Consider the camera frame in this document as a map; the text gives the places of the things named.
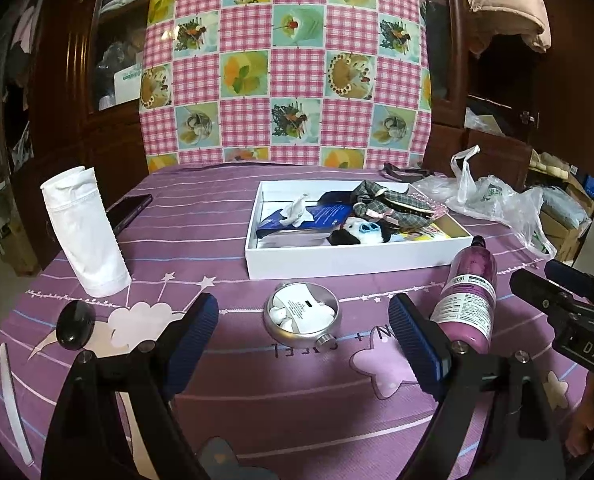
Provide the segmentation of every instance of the black mouse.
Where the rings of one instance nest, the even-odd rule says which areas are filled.
[[[69,302],[57,319],[57,341],[67,350],[80,350],[95,326],[95,309],[85,301]]]

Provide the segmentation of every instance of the pink bottle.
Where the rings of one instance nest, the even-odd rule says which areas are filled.
[[[490,347],[496,301],[496,260],[486,241],[475,236],[457,253],[430,319],[451,341],[461,340],[485,354]]]

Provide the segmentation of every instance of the metal tin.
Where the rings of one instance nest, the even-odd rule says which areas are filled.
[[[319,332],[312,332],[309,334],[296,334],[288,332],[273,323],[270,319],[270,309],[273,307],[273,299],[275,294],[284,287],[291,285],[298,285],[298,283],[284,283],[277,287],[272,293],[268,301],[266,301],[266,308],[264,309],[264,325],[266,325],[266,331],[270,334],[275,341],[286,345],[290,348],[310,348],[315,347],[317,350],[330,349],[336,345],[337,340],[335,339],[335,333],[341,324],[341,310],[339,308],[339,302],[335,295],[330,292],[325,286],[317,285],[316,283],[304,283],[311,292],[312,297],[317,301],[327,304],[330,308],[335,311],[335,317],[332,322],[320,330]]]

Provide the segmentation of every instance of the white towel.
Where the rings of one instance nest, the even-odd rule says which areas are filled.
[[[64,171],[41,189],[57,240],[86,293],[103,298],[126,288],[131,277],[106,217],[93,168]]]

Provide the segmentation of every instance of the purple tablecloth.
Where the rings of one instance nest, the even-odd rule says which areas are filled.
[[[95,306],[98,322],[89,347],[104,354],[128,351],[157,323],[180,316],[175,313],[205,290],[218,300],[219,323],[186,392],[175,399],[175,412],[190,445],[203,450],[202,463],[214,479],[221,468],[226,472],[236,467],[236,460],[265,468],[242,469],[241,478],[247,480],[395,478],[426,429],[435,403],[414,384],[389,336],[388,301],[405,291],[430,313],[448,267],[312,280],[332,290],[344,309],[338,348],[318,353],[285,349],[270,339],[260,312],[277,281],[249,281],[244,258],[260,180],[365,177],[383,179],[369,170],[243,165],[199,171],[177,166],[146,177],[132,193],[151,193],[154,200],[119,236],[131,286],[102,300],[87,298],[60,254],[18,299],[1,327],[0,344],[8,345],[18,406],[35,459],[32,466],[21,461],[0,381],[0,441],[20,469],[39,479],[55,402],[76,355],[50,343],[68,301],[80,298]],[[552,351],[553,332],[545,317],[514,297],[508,285],[513,270],[527,267],[542,273],[544,261],[522,250],[505,226],[456,219],[472,234],[483,235],[496,255],[492,351],[523,349],[532,355],[561,424],[581,398],[586,371]],[[153,323],[132,317],[138,310],[153,314]],[[36,353],[30,357],[33,348]],[[454,476],[466,472],[482,422],[479,413]]]

